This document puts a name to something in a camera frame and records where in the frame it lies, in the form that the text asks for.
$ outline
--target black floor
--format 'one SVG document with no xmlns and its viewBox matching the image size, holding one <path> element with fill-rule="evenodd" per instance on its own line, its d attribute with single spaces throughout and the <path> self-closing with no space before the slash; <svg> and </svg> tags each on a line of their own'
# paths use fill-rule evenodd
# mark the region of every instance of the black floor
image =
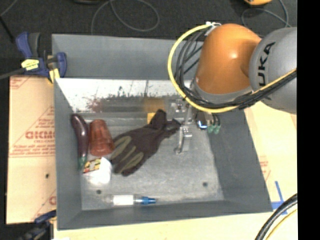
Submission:
<svg viewBox="0 0 320 240">
<path fill-rule="evenodd" d="M 285 23 L 261 10 L 245 12 L 248 5 L 241 0 L 143 0 L 158 13 L 136 0 L 114 0 L 119 16 L 130 26 L 151 31 L 137 31 L 122 24 L 106 4 L 97 14 L 91 33 L 92 20 L 104 1 L 78 4 L 72 0 L 0 0 L 0 14 L 11 34 L 40 32 L 39 50 L 51 51 L 52 33 L 93 34 L 119 37 L 143 37 L 176 40 L 182 33 L 206 21 L 218 23 L 246 23 L 261 36 L 283 28 Z M 298 0 L 273 0 L 264 9 L 278 15 L 292 27 L 297 26 Z M 0 75 L 19 68 L 22 55 L 0 25 Z M 5 225 L 6 181 L 8 158 L 8 79 L 0 80 L 0 240 L 14 240 L 32 228 L 32 224 Z"/>
</svg>

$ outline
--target yellow cable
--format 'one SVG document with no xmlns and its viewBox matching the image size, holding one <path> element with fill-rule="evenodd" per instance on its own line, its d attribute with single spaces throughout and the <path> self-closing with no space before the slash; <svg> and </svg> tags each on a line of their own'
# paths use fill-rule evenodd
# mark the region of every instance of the yellow cable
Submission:
<svg viewBox="0 0 320 240">
<path fill-rule="evenodd" d="M 188 30 L 187 32 L 185 32 L 182 36 L 180 36 L 178 38 L 178 40 L 174 43 L 173 47 L 171 48 L 171 51 L 169 53 L 169 57 L 168 57 L 168 64 L 167 64 L 167 68 L 168 68 L 168 75 L 169 75 L 169 78 L 174 86 L 174 88 L 176 89 L 176 91 L 182 96 L 182 98 L 187 101 L 191 106 L 193 106 L 194 108 L 200 110 L 200 111 L 203 111 L 203 112 L 207 112 L 207 113 L 223 113 L 223 112 L 227 112 L 227 111 L 231 111 L 233 109 L 236 109 L 238 108 L 241 104 L 239 105 L 235 105 L 235 106 L 226 106 L 226 107 L 221 107 L 221 108 L 208 108 L 208 107 L 204 107 L 204 106 L 200 106 L 196 103 L 194 103 L 192 100 L 190 100 L 187 95 L 183 92 L 183 90 L 180 89 L 179 85 L 177 84 L 176 80 L 175 80 L 175 77 L 174 77 L 174 74 L 172 72 L 172 59 L 173 59 L 173 56 L 175 54 L 175 51 L 177 49 L 177 47 L 179 46 L 179 44 L 189 35 L 193 34 L 194 32 L 197 32 L 199 30 L 203 30 L 205 28 L 208 28 L 208 27 L 211 27 L 212 25 L 211 24 L 204 24 L 204 25 L 200 25 L 200 26 L 196 26 L 190 30 Z M 253 92 L 252 94 L 256 94 L 257 92 L 259 91 L 262 91 L 266 88 L 268 88 L 269 86 L 271 85 L 274 85 L 276 84 L 278 81 L 282 80 L 283 78 L 285 78 L 286 76 L 290 75 L 291 73 L 293 73 L 294 71 L 296 71 L 297 68 L 291 70 L 290 72 L 288 72 L 287 74 L 279 77 L 278 79 L 270 82 L 269 84 L 267 84 L 266 86 L 262 87 L 261 89 L 259 90 L 256 90 L 255 92 Z"/>
<path fill-rule="evenodd" d="M 287 216 L 285 216 L 270 232 L 270 234 L 266 237 L 265 240 L 268 240 L 269 237 L 271 237 L 271 235 L 273 235 L 275 233 L 275 231 L 281 226 L 281 224 L 283 222 L 285 222 L 286 219 L 288 219 L 289 217 L 291 217 L 293 214 L 295 214 L 298 211 L 298 208 L 293 210 L 292 212 L 290 212 Z"/>
</svg>

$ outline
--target blue syringe cap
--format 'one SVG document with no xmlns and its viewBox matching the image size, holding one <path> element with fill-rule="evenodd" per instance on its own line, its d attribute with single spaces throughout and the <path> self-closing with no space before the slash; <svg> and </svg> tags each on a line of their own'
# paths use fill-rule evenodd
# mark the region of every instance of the blue syringe cap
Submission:
<svg viewBox="0 0 320 240">
<path fill-rule="evenodd" d="M 150 205 L 150 204 L 155 204 L 156 203 L 156 199 L 154 198 L 149 198 L 147 196 L 143 196 L 142 197 L 142 205 Z"/>
</svg>

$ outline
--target orange cup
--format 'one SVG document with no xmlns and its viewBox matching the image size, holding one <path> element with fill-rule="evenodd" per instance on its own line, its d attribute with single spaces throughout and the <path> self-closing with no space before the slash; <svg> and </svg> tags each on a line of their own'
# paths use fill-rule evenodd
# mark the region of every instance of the orange cup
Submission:
<svg viewBox="0 0 320 240">
<path fill-rule="evenodd" d="M 89 125 L 89 149 L 96 157 L 103 157 L 115 150 L 114 141 L 107 124 L 102 119 L 96 119 Z"/>
</svg>

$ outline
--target gray bin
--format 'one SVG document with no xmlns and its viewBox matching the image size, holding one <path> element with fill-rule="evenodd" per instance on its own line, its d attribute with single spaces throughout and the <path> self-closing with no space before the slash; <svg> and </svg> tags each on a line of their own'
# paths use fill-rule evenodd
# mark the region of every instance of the gray bin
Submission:
<svg viewBox="0 0 320 240">
<path fill-rule="evenodd" d="M 174 40 L 52 36 L 52 53 L 65 52 L 68 62 L 67 75 L 54 88 L 59 230 L 272 211 L 242 110 L 220 115 L 219 134 L 192 128 L 193 143 L 184 154 L 173 151 L 176 135 L 166 139 L 133 175 L 112 175 L 111 185 L 90 186 L 77 170 L 71 114 L 81 113 L 88 122 L 105 119 L 115 137 L 146 124 L 145 99 L 161 99 L 169 111 L 178 98 L 167 74 L 173 44 Z M 108 105 L 96 111 L 90 107 L 92 99 L 108 100 Z M 108 208 L 101 201 L 106 194 L 142 194 L 158 202 Z"/>
</svg>

